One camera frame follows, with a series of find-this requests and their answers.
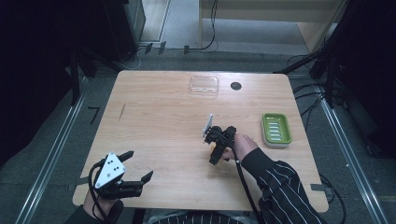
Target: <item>green tray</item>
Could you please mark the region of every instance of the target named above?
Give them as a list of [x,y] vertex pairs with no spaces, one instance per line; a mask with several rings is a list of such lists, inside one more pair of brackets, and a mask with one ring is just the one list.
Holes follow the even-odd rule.
[[262,137],[269,147],[287,147],[291,142],[291,135],[286,116],[274,113],[262,115]]

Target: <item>hand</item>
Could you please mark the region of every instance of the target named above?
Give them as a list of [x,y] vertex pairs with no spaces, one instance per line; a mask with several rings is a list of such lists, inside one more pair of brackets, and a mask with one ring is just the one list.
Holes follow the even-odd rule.
[[[235,154],[241,162],[249,152],[259,147],[257,143],[254,142],[253,139],[251,139],[246,134],[236,133],[235,136],[233,137],[233,140],[234,140],[233,149],[235,150]],[[234,160],[233,152],[231,150],[225,151],[222,154],[221,158],[224,160],[225,159]]]
[[[99,198],[98,203],[100,204],[100,206],[102,207],[102,209],[106,213],[106,215],[108,216],[108,213],[110,212],[111,207],[114,205],[114,203],[117,202],[117,200],[118,199],[106,200],[106,199]],[[95,213],[95,216],[93,215],[93,212],[92,212],[93,205],[94,205],[94,200],[91,196],[90,191],[88,190],[87,195],[85,196],[84,204],[83,204],[84,211],[93,218],[98,217],[101,220],[105,220],[105,218],[100,213],[97,205],[94,207],[94,210],[93,210],[93,212]]]

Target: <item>striped sleeve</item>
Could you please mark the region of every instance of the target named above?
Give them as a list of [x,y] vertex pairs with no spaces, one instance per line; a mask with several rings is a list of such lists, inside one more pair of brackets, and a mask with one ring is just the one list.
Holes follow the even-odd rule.
[[311,206],[297,172],[272,161],[258,147],[242,161],[262,190],[259,206],[265,223],[326,223]]

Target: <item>wooden tabletop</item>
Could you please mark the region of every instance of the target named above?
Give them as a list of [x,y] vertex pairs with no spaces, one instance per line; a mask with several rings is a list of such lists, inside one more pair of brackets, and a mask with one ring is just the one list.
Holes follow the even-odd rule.
[[[191,77],[216,77],[219,92],[191,91]],[[231,83],[242,88],[235,91]],[[262,139],[264,113],[282,113],[289,121],[290,145],[273,149]],[[202,129],[209,114],[213,125],[252,137],[274,161],[282,160],[297,170],[308,199],[318,212],[328,203],[317,166],[294,100],[288,77],[281,74],[220,72],[122,71],[119,73],[81,177],[109,152],[132,150],[123,164],[123,180],[132,181],[154,171],[139,198],[122,199],[139,208],[251,210],[235,163],[209,163],[210,146]],[[255,202],[261,196],[256,181],[245,172]],[[77,187],[73,202],[82,204],[88,185]]]

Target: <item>wooden table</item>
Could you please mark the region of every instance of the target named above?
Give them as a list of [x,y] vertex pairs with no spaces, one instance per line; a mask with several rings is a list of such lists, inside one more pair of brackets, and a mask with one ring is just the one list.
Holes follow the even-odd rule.
[[[210,19],[214,0],[199,1],[199,43],[202,19]],[[248,21],[295,21],[309,52],[323,45],[332,25],[339,22],[347,0],[221,0],[216,19]]]
[[[216,77],[219,93],[191,94],[191,77]],[[242,84],[233,90],[233,82]],[[263,113],[283,113],[290,124],[292,142],[271,149],[262,140]],[[280,74],[217,72],[122,71],[110,95],[81,177],[108,152],[134,156],[124,165],[124,180],[139,180],[154,171],[139,198],[123,199],[137,208],[251,210],[233,161],[209,163],[212,146],[204,143],[202,129],[209,114],[213,125],[251,136],[273,160],[286,161],[300,175],[309,201],[319,212],[328,209],[317,166],[297,109],[288,77]],[[258,201],[261,192],[245,173]],[[82,204],[88,185],[77,187],[73,202]]]

